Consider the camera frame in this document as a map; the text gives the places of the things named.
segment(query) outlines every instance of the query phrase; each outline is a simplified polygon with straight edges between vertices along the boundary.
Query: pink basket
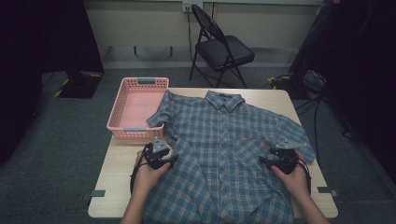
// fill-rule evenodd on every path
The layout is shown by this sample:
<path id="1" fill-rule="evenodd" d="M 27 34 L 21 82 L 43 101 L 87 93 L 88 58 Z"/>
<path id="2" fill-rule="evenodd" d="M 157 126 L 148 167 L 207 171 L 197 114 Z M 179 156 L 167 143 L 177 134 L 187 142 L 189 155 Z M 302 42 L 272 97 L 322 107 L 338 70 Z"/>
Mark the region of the pink basket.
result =
<path id="1" fill-rule="evenodd" d="M 153 115 L 168 89 L 166 77 L 126 77 L 122 80 L 107 128 L 117 139 L 147 140 L 163 137 L 163 125 L 150 128 Z"/>

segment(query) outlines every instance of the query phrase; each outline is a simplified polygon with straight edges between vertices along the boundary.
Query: chair seat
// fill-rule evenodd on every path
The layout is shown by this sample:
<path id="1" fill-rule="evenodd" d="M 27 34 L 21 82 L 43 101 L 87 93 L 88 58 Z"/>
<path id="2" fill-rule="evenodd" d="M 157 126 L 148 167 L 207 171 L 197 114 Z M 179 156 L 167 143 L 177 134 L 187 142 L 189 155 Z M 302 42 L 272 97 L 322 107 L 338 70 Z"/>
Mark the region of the chair seat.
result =
<path id="1" fill-rule="evenodd" d="M 254 60 L 254 52 L 238 38 L 233 35 L 226 35 L 225 38 L 235 59 L 235 63 L 229 62 L 225 66 L 224 63 L 228 52 L 220 41 L 217 39 L 211 39 L 195 45 L 195 50 L 213 70 L 220 72 L 224 69 L 250 63 Z"/>

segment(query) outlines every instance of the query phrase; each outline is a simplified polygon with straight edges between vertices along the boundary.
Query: power outlet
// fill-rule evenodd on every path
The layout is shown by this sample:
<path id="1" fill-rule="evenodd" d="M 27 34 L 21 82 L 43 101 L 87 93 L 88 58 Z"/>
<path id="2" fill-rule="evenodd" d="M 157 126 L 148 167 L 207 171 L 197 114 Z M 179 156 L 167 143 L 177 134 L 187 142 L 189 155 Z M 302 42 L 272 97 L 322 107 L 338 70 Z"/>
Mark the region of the power outlet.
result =
<path id="1" fill-rule="evenodd" d="M 203 1 L 183 1 L 181 3 L 181 10 L 183 12 L 191 12 L 191 5 L 195 4 L 200 8 L 204 7 L 204 2 Z"/>

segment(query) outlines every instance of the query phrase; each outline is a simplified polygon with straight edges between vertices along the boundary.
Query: light wood tabletop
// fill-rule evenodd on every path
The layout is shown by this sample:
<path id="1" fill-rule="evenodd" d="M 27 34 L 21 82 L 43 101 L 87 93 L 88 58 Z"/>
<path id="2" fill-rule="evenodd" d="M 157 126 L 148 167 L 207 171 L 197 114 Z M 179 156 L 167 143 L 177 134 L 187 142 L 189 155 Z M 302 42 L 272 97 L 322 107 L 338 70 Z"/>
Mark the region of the light wood tabletop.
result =
<path id="1" fill-rule="evenodd" d="M 239 90 L 239 89 L 201 89 L 201 88 L 169 88 L 175 94 L 190 97 L 205 97 L 208 90 L 241 94 L 247 104 L 284 115 L 300 124 L 289 95 L 279 90 Z M 94 192 L 104 193 L 100 197 L 92 197 L 88 213 L 91 217 L 122 217 L 130 198 L 130 175 L 134 169 L 136 153 L 143 149 L 146 142 L 118 140 L 114 136 L 110 140 L 105 161 Z M 319 193 L 318 187 L 327 187 L 326 181 L 317 161 L 308 165 L 312 177 L 312 198 L 325 217 L 337 217 L 338 210 L 330 192 Z M 298 204 L 291 200 L 294 216 L 304 218 Z"/>

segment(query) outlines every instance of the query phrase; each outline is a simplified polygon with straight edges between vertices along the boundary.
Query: hand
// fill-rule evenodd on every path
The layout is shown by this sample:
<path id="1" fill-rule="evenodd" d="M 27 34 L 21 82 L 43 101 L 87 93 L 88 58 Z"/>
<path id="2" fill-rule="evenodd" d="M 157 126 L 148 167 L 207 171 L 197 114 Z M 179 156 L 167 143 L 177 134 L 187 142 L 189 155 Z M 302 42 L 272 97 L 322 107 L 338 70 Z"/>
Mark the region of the hand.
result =
<path id="1" fill-rule="evenodd" d="M 304 160 L 303 156 L 300 153 L 297 153 L 298 157 L 301 160 Z M 282 180 L 285 184 L 286 189 L 290 192 L 294 197 L 301 196 L 309 196 L 308 187 L 306 185 L 306 174 L 304 168 L 299 164 L 296 165 L 294 171 L 289 175 L 285 175 L 281 170 L 279 170 L 275 166 L 271 166 L 271 169 L 274 173 Z"/>
<path id="2" fill-rule="evenodd" d="M 142 156 L 142 151 L 137 152 L 136 161 L 134 166 L 137 165 L 140 157 Z M 146 159 L 143 157 L 141 164 L 147 163 Z M 170 167 L 170 163 L 166 163 L 161 168 L 154 170 L 148 164 L 139 167 L 136 178 L 134 180 L 134 192 L 143 195 L 149 195 L 149 192 L 157 184 L 158 179 L 163 175 Z"/>

